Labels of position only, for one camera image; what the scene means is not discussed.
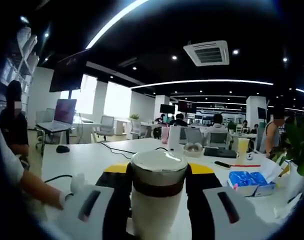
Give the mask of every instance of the air vent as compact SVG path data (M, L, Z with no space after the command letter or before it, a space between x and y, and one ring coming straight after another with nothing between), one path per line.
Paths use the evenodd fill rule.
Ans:
M196 66L229 65L226 41L202 42L183 47Z

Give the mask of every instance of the smartphone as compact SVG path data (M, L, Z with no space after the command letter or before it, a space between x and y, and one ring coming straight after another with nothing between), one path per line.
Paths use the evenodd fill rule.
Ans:
M214 164L219 165L219 166L224 167L224 168L227 168L227 169L231 168L230 164L220 162L220 161L215 161Z

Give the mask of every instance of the pillar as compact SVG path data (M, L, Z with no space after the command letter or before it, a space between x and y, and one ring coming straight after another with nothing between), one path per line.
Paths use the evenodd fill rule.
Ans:
M265 109L267 112L267 99L265 96L249 96L246 100L246 120L247 126L250 129L254 128L255 124L260 126L264 123L264 119L259 119L258 108Z
M161 116L160 107L161 104L169 105L170 98L165 95L157 95L155 96L155 104L154 104L154 119L159 118Z

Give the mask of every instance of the black ceiling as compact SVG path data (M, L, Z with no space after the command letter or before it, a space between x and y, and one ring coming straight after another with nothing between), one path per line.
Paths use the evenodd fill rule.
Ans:
M84 50L111 18L134 1L51 0L41 9L25 14L32 31L39 37L40 65L53 68L58 60ZM217 40L227 41L229 65L197 67L183 49L188 43ZM232 54L235 49L239 50L238 55ZM172 56L177 56L177 60L172 60ZM124 66L124 62L131 59L132 63ZM180 83L135 89L140 93L245 97L259 93L266 96L271 105L279 101L287 108L303 109L304 93L295 88L304 90L304 0L295 3L285 0L149 0L99 39L90 49L89 61L144 84L207 79L274 84ZM95 74L104 81L110 80L106 73ZM113 81L136 86L116 76ZM208 97L206 101L205 96L200 96L188 97L188 100L227 102L228 98ZM231 97L229 101L245 103L246 98Z

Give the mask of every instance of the black shirt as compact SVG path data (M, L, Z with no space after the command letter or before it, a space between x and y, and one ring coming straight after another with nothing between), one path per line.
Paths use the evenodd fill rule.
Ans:
M170 126L176 124L177 126L182 126L182 127L187 127L188 124L183 121L182 119L176 119L176 120L172 120L170 121Z
M16 117L7 109L0 114L0 129L8 146L12 144L29 145L28 122L20 112Z

